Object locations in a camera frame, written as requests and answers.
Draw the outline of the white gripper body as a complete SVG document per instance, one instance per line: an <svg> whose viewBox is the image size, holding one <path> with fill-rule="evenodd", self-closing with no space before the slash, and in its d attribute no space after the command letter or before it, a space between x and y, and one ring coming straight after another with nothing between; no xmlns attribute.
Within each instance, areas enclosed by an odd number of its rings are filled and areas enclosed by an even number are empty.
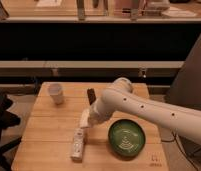
<svg viewBox="0 0 201 171"><path fill-rule="evenodd" d="M107 115L99 114L98 111L93 107L89 109L88 123L90 126L102 124L107 120L108 120Z"/></svg>

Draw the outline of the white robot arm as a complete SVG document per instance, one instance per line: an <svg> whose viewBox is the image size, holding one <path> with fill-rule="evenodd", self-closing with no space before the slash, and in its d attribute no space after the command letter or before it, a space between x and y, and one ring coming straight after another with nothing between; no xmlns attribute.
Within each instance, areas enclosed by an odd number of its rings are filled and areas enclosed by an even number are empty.
<svg viewBox="0 0 201 171"><path fill-rule="evenodd" d="M201 111L158 102L132 93L129 79L121 77L107 86L89 108L89 123L102 124L114 112L136 115L151 123L170 129L201 145Z"/></svg>

